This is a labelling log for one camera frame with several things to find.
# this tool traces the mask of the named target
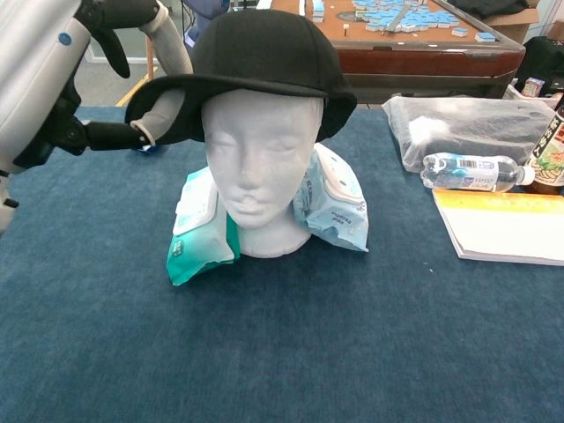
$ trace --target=black hat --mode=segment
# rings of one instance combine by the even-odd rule
[[[166,144],[204,141],[201,108],[232,90],[325,100],[317,141],[335,135],[356,107],[337,51],[309,20],[284,11],[236,11],[214,19],[191,55],[193,75],[158,78],[131,99],[125,121],[140,119],[166,90],[183,88],[185,101]]]

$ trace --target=mahjong table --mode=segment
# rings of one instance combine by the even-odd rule
[[[356,0],[355,4],[351,0],[324,0],[322,22],[319,13],[314,19],[313,0],[261,0],[259,8],[301,13],[314,20],[338,50],[343,72],[360,102],[380,103],[394,93],[500,98],[523,60],[523,46],[442,0],[428,0],[423,7],[430,13],[454,15],[454,32],[454,27],[375,31],[366,16],[359,17],[359,1],[367,0]],[[382,3],[397,0],[368,2],[378,9]],[[344,25],[348,25],[346,34]],[[494,41],[484,42],[479,33],[493,35]]]

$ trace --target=light blue wet wipes package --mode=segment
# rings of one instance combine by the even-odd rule
[[[351,167],[324,145],[315,145],[293,199],[293,214],[329,244],[368,252],[367,203],[359,181]]]

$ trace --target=plastic water bottle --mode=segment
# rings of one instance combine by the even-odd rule
[[[532,167],[518,166],[506,156],[461,156],[449,152],[423,159],[421,179],[427,188],[509,191],[515,185],[530,185],[535,180]]]

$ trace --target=teal wet wipes package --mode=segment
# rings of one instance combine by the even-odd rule
[[[167,257],[173,285],[239,258],[237,225],[219,201],[208,167],[189,174],[176,205],[176,221]]]
[[[296,220],[313,235],[345,249],[367,250],[368,213],[351,167],[317,144],[293,199]]]

